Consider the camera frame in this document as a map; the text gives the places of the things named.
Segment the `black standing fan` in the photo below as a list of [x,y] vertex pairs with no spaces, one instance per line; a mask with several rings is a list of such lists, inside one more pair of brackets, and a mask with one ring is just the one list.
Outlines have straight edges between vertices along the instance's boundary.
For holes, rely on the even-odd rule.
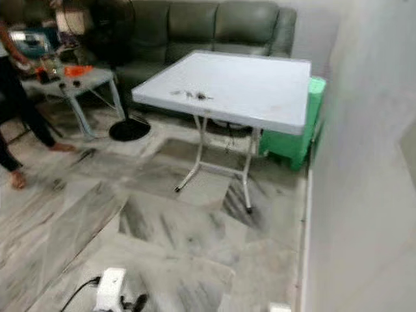
[[[81,0],[91,23],[79,41],[112,71],[133,59],[131,39],[136,25],[136,9],[130,0]],[[108,134],[117,142],[132,142],[146,136],[151,125],[142,118],[130,117],[128,113],[121,121],[110,127]]]

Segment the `green plastic stool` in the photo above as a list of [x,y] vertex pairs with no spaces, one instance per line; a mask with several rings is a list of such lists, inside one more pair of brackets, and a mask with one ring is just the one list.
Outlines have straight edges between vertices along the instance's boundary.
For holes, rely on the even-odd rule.
[[306,122],[301,135],[288,135],[276,131],[262,132],[259,140],[259,154],[278,155],[289,160],[291,170],[300,170],[306,163],[310,145],[320,121],[320,107],[324,100],[327,81],[321,77],[310,78]]

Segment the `small white side table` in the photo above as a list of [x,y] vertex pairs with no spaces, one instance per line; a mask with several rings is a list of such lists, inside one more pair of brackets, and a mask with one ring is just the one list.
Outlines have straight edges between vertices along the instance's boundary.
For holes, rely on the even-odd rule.
[[[104,96],[96,92],[96,89],[101,86],[107,86],[109,88],[110,100],[107,100],[107,98],[104,98]],[[67,101],[72,112],[75,113],[75,119],[78,121],[81,133],[87,140],[100,138],[101,136],[92,130],[91,125],[87,121],[86,114],[78,101],[78,96],[86,93],[93,94],[102,100],[104,104],[112,107],[117,112],[117,116],[121,121],[127,118],[127,113],[125,112],[120,93],[116,86],[116,75],[113,71],[104,68],[93,68],[92,71],[79,77],[63,75],[56,81],[50,81],[46,84],[39,83],[36,80],[24,80],[23,87],[27,91],[33,91],[36,94],[47,96],[47,98]]]

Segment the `person in black trousers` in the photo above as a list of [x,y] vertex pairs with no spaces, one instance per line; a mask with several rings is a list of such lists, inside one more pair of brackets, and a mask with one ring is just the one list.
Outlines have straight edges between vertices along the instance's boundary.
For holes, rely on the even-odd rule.
[[[25,92],[17,75],[17,68],[12,64],[15,60],[18,64],[29,65],[29,59],[19,51],[11,39],[8,27],[4,21],[0,21],[0,91],[5,100],[9,101],[9,112],[15,112],[21,121],[29,125],[36,137],[51,151],[71,152],[77,151],[75,146],[57,142],[48,130],[46,120],[36,110],[33,102]],[[27,181],[21,172],[20,162],[13,157],[8,148],[8,142],[0,137],[0,164],[9,172],[10,185],[14,189],[24,189]]]

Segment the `orange object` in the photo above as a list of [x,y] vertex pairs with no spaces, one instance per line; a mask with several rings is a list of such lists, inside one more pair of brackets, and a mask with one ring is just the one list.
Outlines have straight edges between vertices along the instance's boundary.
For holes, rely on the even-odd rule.
[[94,66],[65,66],[64,75],[66,77],[80,77],[95,70]]

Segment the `white folding table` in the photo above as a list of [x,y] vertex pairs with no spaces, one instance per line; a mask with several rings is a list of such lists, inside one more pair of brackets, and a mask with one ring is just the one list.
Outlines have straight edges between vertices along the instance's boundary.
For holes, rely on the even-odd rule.
[[[300,136],[306,124],[310,62],[282,57],[264,57],[193,51],[169,68],[131,89],[133,101],[194,118],[199,133],[195,163],[175,186],[182,191],[204,168],[237,176],[242,183],[246,212],[254,206],[248,188],[252,158],[258,152],[262,131]],[[205,92],[213,100],[187,101],[171,96],[177,90]],[[237,123],[252,128],[246,160],[237,170],[204,160],[206,125],[210,120]]]

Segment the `dark green leather sofa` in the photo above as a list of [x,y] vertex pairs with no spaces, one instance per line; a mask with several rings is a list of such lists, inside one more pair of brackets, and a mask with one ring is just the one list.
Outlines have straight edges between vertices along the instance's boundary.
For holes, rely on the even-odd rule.
[[96,0],[84,45],[123,95],[193,51],[289,57],[297,12],[256,0]]

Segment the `blue appliance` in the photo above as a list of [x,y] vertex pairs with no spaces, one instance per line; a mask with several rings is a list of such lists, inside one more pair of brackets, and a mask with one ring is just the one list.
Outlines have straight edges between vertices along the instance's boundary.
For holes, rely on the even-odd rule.
[[54,55],[60,47],[59,34],[56,29],[23,29],[9,32],[17,49],[27,59],[41,59],[45,55]]

